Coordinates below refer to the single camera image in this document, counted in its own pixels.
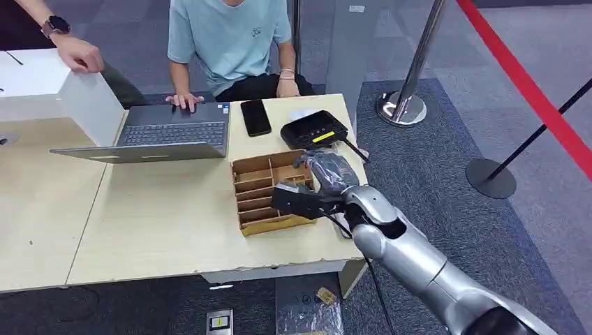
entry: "laptop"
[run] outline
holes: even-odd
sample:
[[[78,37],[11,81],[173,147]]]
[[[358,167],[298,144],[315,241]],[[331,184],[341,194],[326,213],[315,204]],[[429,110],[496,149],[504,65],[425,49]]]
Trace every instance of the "laptop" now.
[[[132,107],[115,146],[50,152],[111,164],[223,158],[229,110],[229,103],[197,104],[195,113],[171,105]]]

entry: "person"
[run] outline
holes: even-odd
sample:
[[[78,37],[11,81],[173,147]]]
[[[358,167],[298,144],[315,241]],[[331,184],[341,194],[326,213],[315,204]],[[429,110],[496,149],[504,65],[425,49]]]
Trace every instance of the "person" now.
[[[144,96],[121,73],[103,61],[99,49],[65,31],[41,31],[51,17],[56,17],[43,0],[3,0],[0,10],[0,50],[57,48],[64,63],[76,73],[99,73],[113,93],[128,108],[145,104]]]
[[[189,89],[188,63],[197,54],[216,101],[313,95],[295,73],[286,0],[171,0],[168,58],[175,94],[166,101],[195,111],[203,101]],[[269,48],[279,51],[270,74]]]

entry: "black smartphone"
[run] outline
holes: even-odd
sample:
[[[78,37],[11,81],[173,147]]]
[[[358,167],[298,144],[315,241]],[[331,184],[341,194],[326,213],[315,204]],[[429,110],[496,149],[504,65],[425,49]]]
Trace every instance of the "black smartphone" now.
[[[269,124],[263,101],[245,101],[241,103],[241,110],[246,132],[249,136],[255,137],[272,132],[272,125]]]

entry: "white box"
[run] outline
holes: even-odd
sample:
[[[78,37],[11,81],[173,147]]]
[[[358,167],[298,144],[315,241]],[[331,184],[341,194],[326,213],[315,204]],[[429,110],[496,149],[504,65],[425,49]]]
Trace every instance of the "white box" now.
[[[57,49],[0,52],[0,122],[70,117],[98,146],[113,145],[124,109],[97,74],[74,73]]]

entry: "red rope barrier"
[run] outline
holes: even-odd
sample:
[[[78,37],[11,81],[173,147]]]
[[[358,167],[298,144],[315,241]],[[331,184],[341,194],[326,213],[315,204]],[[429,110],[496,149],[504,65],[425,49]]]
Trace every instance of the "red rope barrier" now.
[[[468,20],[497,59],[505,74],[512,80],[520,94],[535,110],[539,118],[545,123],[553,136],[568,152],[590,180],[592,180],[592,151],[576,134],[559,111],[543,94],[533,78],[524,70],[518,59],[505,46],[486,19],[479,13],[472,0],[457,0]]]

